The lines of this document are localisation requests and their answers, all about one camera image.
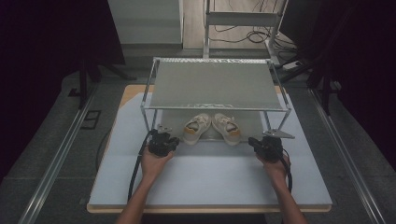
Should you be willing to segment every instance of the forearm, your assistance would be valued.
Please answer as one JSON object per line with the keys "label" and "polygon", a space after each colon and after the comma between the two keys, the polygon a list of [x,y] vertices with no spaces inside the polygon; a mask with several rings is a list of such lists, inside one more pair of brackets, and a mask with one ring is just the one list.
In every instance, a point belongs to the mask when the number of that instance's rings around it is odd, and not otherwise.
{"label": "forearm", "polygon": [[146,199],[153,183],[154,180],[149,178],[143,178],[142,181],[140,181],[136,191],[122,210],[122,213],[117,220],[117,224],[135,224],[140,222],[140,219],[143,215],[143,210],[146,206]]}
{"label": "forearm", "polygon": [[303,213],[291,196],[286,182],[278,181],[277,183],[273,181],[274,190],[276,192],[277,200],[279,201],[280,212],[283,216],[283,222],[285,224],[289,223],[307,223]]}

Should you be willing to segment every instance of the black controller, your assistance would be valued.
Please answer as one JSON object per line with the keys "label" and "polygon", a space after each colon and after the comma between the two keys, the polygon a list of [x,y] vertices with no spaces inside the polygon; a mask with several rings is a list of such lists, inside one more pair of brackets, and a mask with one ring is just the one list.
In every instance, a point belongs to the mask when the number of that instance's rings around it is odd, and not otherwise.
{"label": "black controller", "polygon": [[264,160],[277,162],[283,157],[282,140],[270,136],[264,136],[261,141],[249,137],[248,144],[254,148],[254,151]]}
{"label": "black controller", "polygon": [[170,151],[175,151],[178,146],[179,139],[176,137],[170,138],[169,133],[158,133],[157,130],[151,131],[152,138],[148,144],[148,151],[158,157],[165,157]]}

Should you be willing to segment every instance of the pair of shoes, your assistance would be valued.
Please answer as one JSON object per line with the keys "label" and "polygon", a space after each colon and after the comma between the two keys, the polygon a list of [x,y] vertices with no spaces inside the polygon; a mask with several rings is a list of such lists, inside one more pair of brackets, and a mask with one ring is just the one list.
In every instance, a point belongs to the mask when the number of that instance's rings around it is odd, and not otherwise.
{"label": "pair of shoes", "polygon": [[233,118],[228,118],[223,114],[216,114],[213,118],[203,113],[195,116],[184,126],[183,141],[188,145],[195,145],[201,135],[206,132],[210,125],[221,133],[224,141],[235,146],[240,142],[241,131]]}

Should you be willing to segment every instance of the white wall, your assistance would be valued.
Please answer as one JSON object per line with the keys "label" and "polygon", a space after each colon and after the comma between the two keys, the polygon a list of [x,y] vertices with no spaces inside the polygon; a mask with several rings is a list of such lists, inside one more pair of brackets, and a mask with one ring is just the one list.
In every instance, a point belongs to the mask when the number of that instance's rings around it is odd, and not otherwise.
{"label": "white wall", "polygon": [[179,0],[108,0],[121,44],[181,44]]}

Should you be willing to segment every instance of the person's left hand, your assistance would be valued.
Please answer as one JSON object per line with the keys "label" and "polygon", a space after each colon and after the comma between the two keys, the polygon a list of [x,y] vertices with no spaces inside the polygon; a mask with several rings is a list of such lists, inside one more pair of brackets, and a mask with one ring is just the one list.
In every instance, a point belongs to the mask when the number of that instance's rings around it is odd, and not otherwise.
{"label": "person's left hand", "polygon": [[143,178],[154,181],[163,170],[165,164],[173,158],[174,151],[170,151],[166,157],[158,157],[149,152],[149,147],[145,147],[142,158]]}

